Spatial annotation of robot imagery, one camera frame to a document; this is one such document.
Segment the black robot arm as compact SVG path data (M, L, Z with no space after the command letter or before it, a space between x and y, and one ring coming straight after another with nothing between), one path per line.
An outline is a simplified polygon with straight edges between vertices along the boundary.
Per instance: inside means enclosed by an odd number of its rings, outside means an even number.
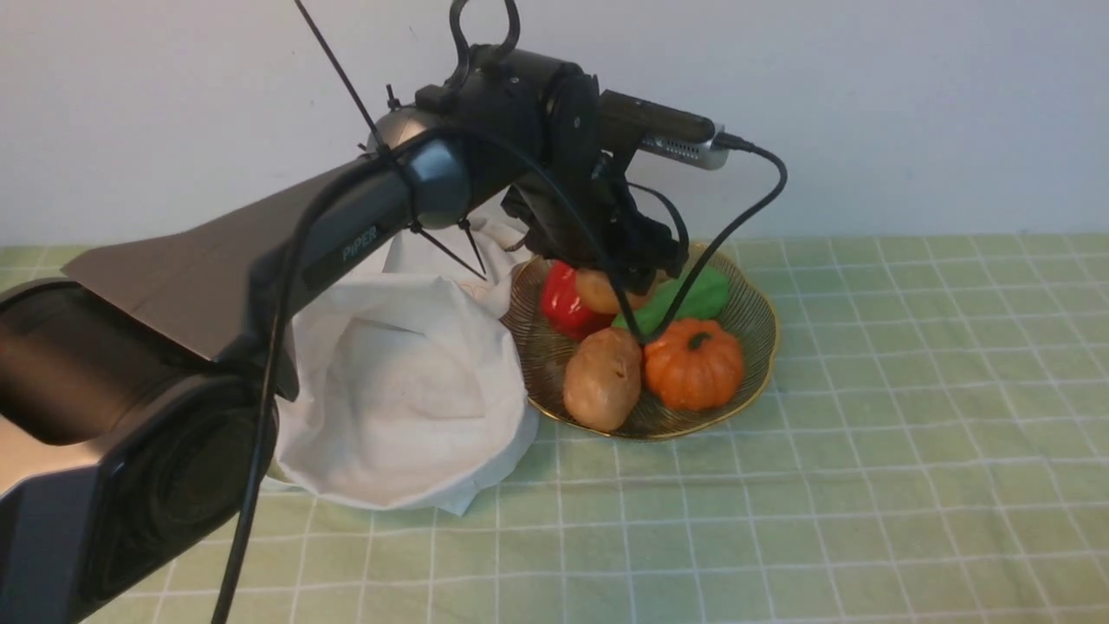
M4 623L75 623L237 514L298 391L292 316L396 234L507 191L531 250L609 257L635 289L678 272L683 245L622 182L674 112L569 61L472 52L348 165L4 293Z

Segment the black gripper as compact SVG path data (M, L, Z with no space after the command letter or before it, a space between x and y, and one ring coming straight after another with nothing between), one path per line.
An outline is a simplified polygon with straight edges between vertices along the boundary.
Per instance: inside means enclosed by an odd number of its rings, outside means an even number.
M661 274L676 277L684 269L685 237L640 212L610 153L600 153L591 167L551 166L549 174L574 208L532 172L503 194L503 213L528 228L523 248L577 270L613 273L634 295Z

